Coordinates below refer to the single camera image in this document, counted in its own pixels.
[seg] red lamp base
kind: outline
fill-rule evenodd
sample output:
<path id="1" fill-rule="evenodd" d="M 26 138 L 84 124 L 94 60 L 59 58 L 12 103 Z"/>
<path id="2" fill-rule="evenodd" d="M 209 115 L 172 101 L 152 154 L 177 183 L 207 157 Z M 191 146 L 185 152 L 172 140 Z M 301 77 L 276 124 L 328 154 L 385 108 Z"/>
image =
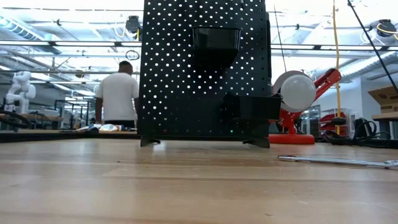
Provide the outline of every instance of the red lamp base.
<path id="1" fill-rule="evenodd" d="M 268 139 L 274 144 L 315 144 L 310 134 L 270 134 Z"/>

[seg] black pegboard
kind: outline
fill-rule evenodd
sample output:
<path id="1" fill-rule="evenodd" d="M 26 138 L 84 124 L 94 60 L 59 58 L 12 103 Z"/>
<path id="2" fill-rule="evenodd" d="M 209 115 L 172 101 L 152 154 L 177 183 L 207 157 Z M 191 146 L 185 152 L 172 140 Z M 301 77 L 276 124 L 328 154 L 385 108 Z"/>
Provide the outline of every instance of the black pegboard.
<path id="1" fill-rule="evenodd" d="M 195 71 L 191 27 L 242 28 L 239 53 L 224 71 Z M 227 91 L 269 96 L 267 16 L 263 0 L 145 0 L 139 134 L 267 136 L 268 123 L 220 118 Z"/>

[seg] white humanoid robot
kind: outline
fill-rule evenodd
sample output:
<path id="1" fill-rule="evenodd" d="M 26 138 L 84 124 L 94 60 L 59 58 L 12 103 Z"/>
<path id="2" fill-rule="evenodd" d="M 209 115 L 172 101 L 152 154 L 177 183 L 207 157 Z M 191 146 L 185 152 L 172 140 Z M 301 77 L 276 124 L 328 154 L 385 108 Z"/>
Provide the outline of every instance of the white humanoid robot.
<path id="1" fill-rule="evenodd" d="M 6 95 L 5 111 L 26 114 L 29 107 L 29 99 L 36 96 L 35 86 L 30 84 L 30 72 L 18 72 L 12 78 L 12 86 Z M 19 108 L 16 111 L 15 101 L 19 101 Z"/>

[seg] white t-shirt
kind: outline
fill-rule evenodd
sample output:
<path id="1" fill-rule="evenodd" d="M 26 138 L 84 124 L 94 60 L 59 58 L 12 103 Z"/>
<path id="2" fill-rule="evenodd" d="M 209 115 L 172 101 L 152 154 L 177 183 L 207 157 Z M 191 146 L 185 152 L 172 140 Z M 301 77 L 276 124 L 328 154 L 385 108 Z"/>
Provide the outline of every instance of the white t-shirt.
<path id="1" fill-rule="evenodd" d="M 138 82 L 126 73 L 115 73 L 99 84 L 97 98 L 103 99 L 104 120 L 135 120 L 132 99 L 138 98 Z"/>

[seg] black pants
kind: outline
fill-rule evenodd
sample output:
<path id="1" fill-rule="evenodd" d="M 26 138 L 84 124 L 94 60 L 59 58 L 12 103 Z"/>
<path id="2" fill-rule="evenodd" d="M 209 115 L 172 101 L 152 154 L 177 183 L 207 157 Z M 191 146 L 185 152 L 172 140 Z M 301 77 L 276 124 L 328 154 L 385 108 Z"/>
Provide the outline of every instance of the black pants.
<path id="1" fill-rule="evenodd" d="M 123 125 L 125 128 L 135 128 L 134 120 L 109 120 L 105 121 L 105 124 Z"/>

